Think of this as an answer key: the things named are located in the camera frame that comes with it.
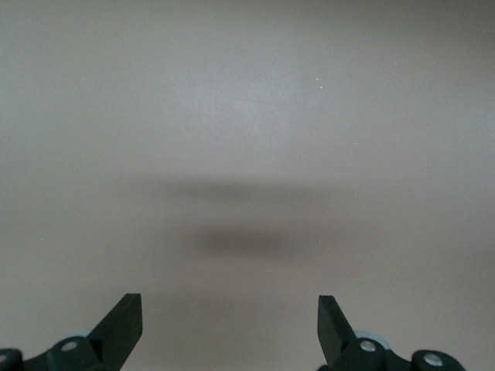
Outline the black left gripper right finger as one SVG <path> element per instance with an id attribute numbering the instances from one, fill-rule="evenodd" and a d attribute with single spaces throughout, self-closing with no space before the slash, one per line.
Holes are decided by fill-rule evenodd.
<path id="1" fill-rule="evenodd" d="M 317 335 L 326 363 L 321 370 L 463 370 L 452 356 L 431 349 L 413 353 L 403 359 L 387 341 L 374 333 L 354 331 L 332 295 L 318 300 Z"/>

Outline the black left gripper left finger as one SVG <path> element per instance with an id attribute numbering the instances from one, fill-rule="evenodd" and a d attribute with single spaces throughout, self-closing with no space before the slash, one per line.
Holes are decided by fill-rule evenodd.
<path id="1" fill-rule="evenodd" d="M 86 335 L 66 337 L 31 359 L 19 349 L 2 349 L 1 369 L 120 370 L 141 336 L 142 296 L 125 294 Z"/>

